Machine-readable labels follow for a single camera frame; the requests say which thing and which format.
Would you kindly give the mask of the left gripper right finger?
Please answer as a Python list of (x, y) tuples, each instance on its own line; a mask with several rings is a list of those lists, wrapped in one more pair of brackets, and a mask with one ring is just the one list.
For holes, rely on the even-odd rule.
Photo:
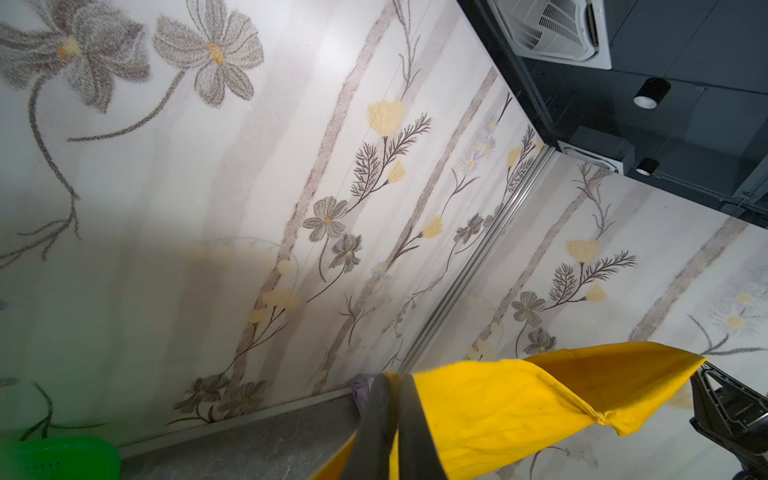
[(400, 480), (447, 480), (412, 375), (402, 378), (398, 398)]

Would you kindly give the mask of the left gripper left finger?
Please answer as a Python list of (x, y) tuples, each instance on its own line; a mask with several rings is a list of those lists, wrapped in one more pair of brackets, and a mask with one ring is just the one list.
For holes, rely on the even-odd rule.
[(393, 372), (372, 376), (371, 396), (360, 416), (341, 479), (390, 478), (390, 455), (398, 428), (401, 377)]

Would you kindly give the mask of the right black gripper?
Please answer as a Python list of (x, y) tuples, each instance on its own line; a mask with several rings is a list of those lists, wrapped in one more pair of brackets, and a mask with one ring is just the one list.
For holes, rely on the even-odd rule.
[(767, 397), (709, 362), (690, 378), (694, 417), (701, 435), (733, 454), (736, 479), (767, 477)]

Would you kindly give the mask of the yellow t shirt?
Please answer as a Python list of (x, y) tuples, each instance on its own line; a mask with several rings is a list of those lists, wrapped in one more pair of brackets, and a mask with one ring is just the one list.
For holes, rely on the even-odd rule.
[[(496, 362), (461, 361), (412, 375), (448, 479), (474, 479), (595, 425), (637, 432), (704, 363), (653, 342)], [(341, 479), (356, 432), (318, 471)], [(398, 474), (398, 428), (390, 478)]]

